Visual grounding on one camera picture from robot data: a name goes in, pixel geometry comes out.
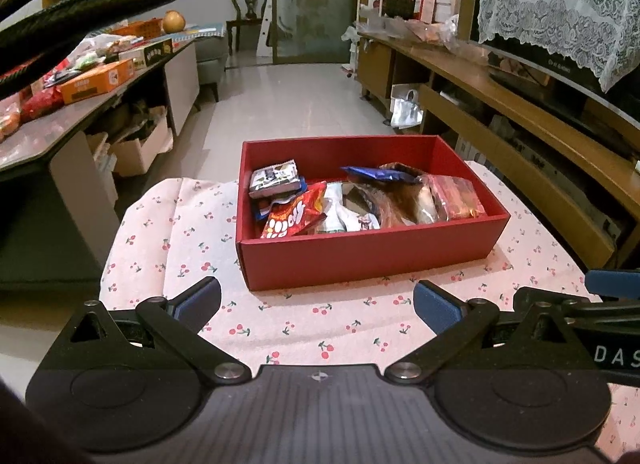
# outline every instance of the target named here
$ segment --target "snack box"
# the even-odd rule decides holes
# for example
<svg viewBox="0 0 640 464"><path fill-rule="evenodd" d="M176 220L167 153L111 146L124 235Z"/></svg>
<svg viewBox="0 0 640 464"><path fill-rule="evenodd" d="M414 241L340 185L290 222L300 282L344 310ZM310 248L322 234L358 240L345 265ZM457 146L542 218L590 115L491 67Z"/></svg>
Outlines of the snack box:
<svg viewBox="0 0 640 464"><path fill-rule="evenodd" d="M60 92L66 105L104 94L122 85L134 74L133 60L121 60L113 64L94 67L60 85Z"/></svg>
<svg viewBox="0 0 640 464"><path fill-rule="evenodd" d="M294 159L308 184L343 181L340 167L378 167L399 161L471 181L487 215L374 231L261 239L248 195L254 170ZM484 259L507 225L509 212L438 136L306 137L246 141L238 187L236 250L251 291L333 284Z"/></svg>
<svg viewBox="0 0 640 464"><path fill-rule="evenodd" d="M154 42L152 44L145 44L144 46L133 48L129 51L122 51L122 53L118 55L118 58L121 60L131 58L133 60L133 66L136 69L143 69L144 67L152 66L163 56L173 52L173 40L171 38L167 38L160 42Z"/></svg>

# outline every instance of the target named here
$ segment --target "white floor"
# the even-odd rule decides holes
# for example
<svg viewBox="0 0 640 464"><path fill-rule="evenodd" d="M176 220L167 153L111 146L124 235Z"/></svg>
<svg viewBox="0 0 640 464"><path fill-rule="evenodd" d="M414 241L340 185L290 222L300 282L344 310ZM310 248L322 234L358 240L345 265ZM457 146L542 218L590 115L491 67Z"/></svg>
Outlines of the white floor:
<svg viewBox="0 0 640 464"><path fill-rule="evenodd" d="M242 142L277 137L392 134L339 66L230 69L219 103L203 90L174 150L152 166L150 185L166 177L231 181ZM0 293L0 377L24 397L31 375L85 296Z"/></svg>

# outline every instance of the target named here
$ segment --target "metal screw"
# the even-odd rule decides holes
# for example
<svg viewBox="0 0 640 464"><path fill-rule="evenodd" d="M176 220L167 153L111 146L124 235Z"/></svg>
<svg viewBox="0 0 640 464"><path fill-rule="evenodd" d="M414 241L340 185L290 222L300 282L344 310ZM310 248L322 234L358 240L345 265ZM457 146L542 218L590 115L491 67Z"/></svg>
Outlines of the metal screw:
<svg viewBox="0 0 640 464"><path fill-rule="evenodd" d="M399 379L415 379L420 377L422 371L415 363L409 361L401 361L394 363L389 367L389 373Z"/></svg>
<svg viewBox="0 0 640 464"><path fill-rule="evenodd" d="M239 363L221 363L213 369L213 373L223 380L238 379L244 374L244 367Z"/></svg>
<svg viewBox="0 0 640 464"><path fill-rule="evenodd" d="M467 300L467 302L469 305L484 305L485 303L487 303L487 300L485 300L484 298L471 298L470 300Z"/></svg>

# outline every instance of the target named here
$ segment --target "pink tablecloth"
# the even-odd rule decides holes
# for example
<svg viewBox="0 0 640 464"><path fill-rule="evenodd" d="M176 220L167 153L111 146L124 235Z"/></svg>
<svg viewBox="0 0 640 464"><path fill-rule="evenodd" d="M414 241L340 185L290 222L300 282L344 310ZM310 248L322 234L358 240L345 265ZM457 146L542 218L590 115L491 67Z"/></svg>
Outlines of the pink tablecloth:
<svg viewBox="0 0 640 464"><path fill-rule="evenodd" d="M430 279L462 300L484 297L504 311L518 287L590 296L584 276L524 204L483 166L472 168L511 213L490 256L408 275L251 293L234 246L237 183L168 179L127 211L105 267L100 299L131 309L181 293L206 275L222 286L222 308L201 335L249 365L386 366L434 336L414 313L414 282ZM283 264L283 271L295 267ZM610 458L640 448L638 389L611 385L613 404L598 446Z"/></svg>

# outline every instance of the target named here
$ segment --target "orange box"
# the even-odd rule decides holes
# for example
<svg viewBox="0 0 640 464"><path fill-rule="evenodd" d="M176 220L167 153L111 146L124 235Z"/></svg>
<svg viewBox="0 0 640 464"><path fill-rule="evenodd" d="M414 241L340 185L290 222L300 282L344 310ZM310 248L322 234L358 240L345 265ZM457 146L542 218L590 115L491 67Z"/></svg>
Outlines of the orange box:
<svg viewBox="0 0 640 464"><path fill-rule="evenodd" d="M105 94L122 85L134 74L133 60L121 60L91 70L60 85L60 92L66 105Z"/></svg>

